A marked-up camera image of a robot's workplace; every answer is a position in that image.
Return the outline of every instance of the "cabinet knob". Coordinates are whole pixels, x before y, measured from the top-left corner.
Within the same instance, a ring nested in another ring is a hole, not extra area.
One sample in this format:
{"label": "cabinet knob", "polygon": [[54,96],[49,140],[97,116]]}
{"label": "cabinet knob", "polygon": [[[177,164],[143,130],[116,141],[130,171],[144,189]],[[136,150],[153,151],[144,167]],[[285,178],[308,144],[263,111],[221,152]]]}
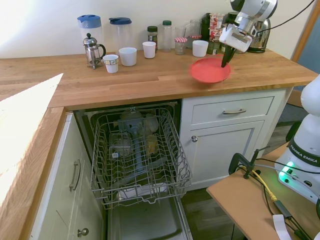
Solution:
{"label": "cabinet knob", "polygon": [[78,238],[81,236],[87,236],[89,234],[89,229],[88,228],[84,228],[82,229],[82,231],[80,231],[80,229],[78,229]]}
{"label": "cabinet knob", "polygon": [[191,137],[192,142],[196,143],[198,142],[198,138],[196,136],[192,136]]}

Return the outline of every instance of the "glass bottle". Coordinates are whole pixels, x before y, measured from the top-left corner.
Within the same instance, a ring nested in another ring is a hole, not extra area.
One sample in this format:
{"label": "glass bottle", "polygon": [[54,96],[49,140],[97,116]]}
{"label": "glass bottle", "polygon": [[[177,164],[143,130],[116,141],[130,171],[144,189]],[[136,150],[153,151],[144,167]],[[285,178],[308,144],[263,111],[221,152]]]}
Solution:
{"label": "glass bottle", "polygon": [[170,20],[164,20],[163,26],[163,51],[170,52],[172,46],[172,22]]}

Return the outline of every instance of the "butcher block counter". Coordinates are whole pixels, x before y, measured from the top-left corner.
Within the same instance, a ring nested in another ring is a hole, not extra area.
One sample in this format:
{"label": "butcher block counter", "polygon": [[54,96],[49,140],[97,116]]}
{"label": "butcher block counter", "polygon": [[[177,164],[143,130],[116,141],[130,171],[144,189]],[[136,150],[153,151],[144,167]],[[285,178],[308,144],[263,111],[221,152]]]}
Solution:
{"label": "butcher block counter", "polygon": [[137,53],[137,64],[118,73],[87,67],[85,55],[0,59],[0,101],[63,73],[40,127],[20,160],[19,172],[0,207],[1,239],[29,239],[65,122],[65,112],[262,91],[306,85],[317,74],[277,53],[236,54],[231,74],[221,83],[206,85],[190,75],[198,58],[158,51],[154,59]]}

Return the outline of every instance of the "dishwasher rack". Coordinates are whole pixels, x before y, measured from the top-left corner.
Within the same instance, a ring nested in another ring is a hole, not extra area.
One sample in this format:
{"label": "dishwasher rack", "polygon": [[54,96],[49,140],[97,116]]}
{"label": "dishwasher rack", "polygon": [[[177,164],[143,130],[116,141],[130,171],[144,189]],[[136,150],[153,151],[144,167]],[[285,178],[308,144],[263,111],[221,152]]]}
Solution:
{"label": "dishwasher rack", "polygon": [[[123,111],[101,113],[92,118],[95,122],[91,123],[94,146],[90,184],[94,196],[102,200],[105,209],[139,202],[154,204],[160,199],[182,196],[190,186],[192,173],[170,112],[162,107],[139,109],[139,112],[143,117],[143,129],[150,118],[147,114],[153,114],[152,118],[158,121],[158,130],[153,134],[157,139],[156,152],[148,152],[145,134],[136,138],[131,134],[131,145],[135,147],[130,155],[122,152],[114,156],[109,151],[109,135],[128,135],[123,134],[122,127],[127,121],[120,120]],[[137,153],[141,156],[139,163]]]}

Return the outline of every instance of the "blue lid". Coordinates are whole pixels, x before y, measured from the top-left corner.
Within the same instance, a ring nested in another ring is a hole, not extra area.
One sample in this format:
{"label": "blue lid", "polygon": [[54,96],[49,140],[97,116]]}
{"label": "blue lid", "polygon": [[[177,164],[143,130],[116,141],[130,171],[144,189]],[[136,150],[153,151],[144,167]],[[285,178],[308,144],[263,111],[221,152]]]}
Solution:
{"label": "blue lid", "polygon": [[132,23],[131,19],[128,17],[111,17],[109,18],[110,24],[114,25],[124,25]]}
{"label": "blue lid", "polygon": [[95,29],[101,27],[101,18],[97,15],[82,15],[77,19],[79,27],[82,29]]}

